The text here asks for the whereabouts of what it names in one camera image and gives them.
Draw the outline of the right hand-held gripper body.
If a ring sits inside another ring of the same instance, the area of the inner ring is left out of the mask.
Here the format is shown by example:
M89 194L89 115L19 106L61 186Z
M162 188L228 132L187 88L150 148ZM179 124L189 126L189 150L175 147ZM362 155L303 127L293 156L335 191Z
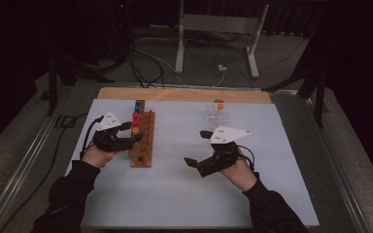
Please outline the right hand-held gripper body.
M212 132L213 136L208 140L213 149L213 155L202 161L197 161L195 167L202 178L232 166L242 155L235 141L251 134L249 130L226 126L219 126Z

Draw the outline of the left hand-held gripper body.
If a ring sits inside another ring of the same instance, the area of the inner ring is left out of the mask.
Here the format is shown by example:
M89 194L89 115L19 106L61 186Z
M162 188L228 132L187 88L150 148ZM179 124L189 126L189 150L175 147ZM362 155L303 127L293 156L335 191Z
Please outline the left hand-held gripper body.
M128 138L118 137L118 126L122 123L112 112L103 115L92 138L93 144L107 152L131 150L133 145L126 143Z

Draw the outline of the wooden test tube rack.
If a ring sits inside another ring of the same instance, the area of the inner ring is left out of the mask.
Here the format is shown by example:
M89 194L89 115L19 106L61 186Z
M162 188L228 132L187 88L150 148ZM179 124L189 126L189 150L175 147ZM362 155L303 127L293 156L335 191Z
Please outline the wooden test tube rack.
M140 117L140 133L143 133L143 139L135 143L133 148L128 152L128 156L131 158L130 166L132 168L151 168L152 157L153 157L153 137L154 137L154 120L155 112L152 110L145 109L145 100L136 100L141 102L142 107Z

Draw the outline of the clear acrylic test tube rack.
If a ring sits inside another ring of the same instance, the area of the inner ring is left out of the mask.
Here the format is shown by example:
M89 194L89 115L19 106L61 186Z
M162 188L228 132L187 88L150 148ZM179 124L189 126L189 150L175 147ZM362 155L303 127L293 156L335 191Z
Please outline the clear acrylic test tube rack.
M224 110L217 111L217 104L213 103L207 106L206 108L206 115L205 115L205 122L206 126L210 130L214 130L219 126L228 126L229 125L229 117L228 111L224 104Z

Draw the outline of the person's left hand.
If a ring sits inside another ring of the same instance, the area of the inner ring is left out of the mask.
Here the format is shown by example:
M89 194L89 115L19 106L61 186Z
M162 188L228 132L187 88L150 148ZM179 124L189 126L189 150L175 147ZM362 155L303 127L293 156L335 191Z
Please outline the person's left hand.
M117 155L119 155L119 151L107 152L99 149L94 144L91 144L84 150L82 161L101 169Z

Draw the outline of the person's right hand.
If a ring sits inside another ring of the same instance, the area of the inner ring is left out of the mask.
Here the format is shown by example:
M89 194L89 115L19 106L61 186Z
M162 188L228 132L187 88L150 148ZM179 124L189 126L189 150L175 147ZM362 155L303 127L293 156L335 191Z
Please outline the person's right hand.
M220 173L241 191L248 191L257 182L257 177L250 168L247 159L242 155L237 158L232 166L220 170Z

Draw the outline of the white table sheet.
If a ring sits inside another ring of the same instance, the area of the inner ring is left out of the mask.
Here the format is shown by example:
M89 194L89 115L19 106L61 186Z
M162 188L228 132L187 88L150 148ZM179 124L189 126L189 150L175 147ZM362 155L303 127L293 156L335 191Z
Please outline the white table sheet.
M132 168L126 154L109 162L87 197L84 228L249 228L248 199L223 175L202 178L184 158L212 154L200 137L205 102L149 101L155 112L151 168ZM229 125L249 130L239 139L254 156L261 181L281 193L307 226L319 223L277 108L229 103Z

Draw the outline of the black metal stand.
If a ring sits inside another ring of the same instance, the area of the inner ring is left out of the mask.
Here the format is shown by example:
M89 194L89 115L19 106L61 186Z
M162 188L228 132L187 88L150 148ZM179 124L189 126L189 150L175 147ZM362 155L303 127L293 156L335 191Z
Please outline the black metal stand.
M285 86L303 80L302 85L297 90L300 98L310 98L316 92L314 119L319 128L323 128L322 110L325 84L325 52L319 48L320 33L315 32L309 39L309 43L301 54L291 75L282 82L272 86L263 87L266 92L276 92Z
M83 63L73 59L68 54L59 51L51 51L49 55L49 90L50 101L48 115L51 116L58 105L57 78L61 78L64 84L74 85L77 81L73 71L78 70L101 83L112 83L112 80L102 77L97 72L89 69Z

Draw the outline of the white metal stand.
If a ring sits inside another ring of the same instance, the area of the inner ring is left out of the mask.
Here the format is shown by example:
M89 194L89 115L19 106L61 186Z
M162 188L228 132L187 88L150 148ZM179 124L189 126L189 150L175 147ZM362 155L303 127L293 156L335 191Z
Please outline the white metal stand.
M249 64L251 77L259 78L259 71L255 61L255 49L261 34L269 5L263 3L257 17L230 17L196 15L185 13L185 0L180 0L179 10L179 39L175 63L175 73L182 74L184 69L184 32L186 30L208 31L208 32L228 32L254 34L252 43L246 47L246 56Z

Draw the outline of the silver metal floor frame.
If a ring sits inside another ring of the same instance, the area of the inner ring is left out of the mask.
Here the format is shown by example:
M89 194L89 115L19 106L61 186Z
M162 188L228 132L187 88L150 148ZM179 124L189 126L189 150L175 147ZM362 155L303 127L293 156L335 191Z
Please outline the silver metal floor frame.
M95 98L127 97L268 103L277 105L295 159L319 214L317 232L371 233L328 127L315 119L309 97L293 90L263 93L258 88L169 84L138 88L134 83L81 83L61 89L56 100L31 100L0 136L0 233L16 219L30 220L43 208L38 195L63 170Z

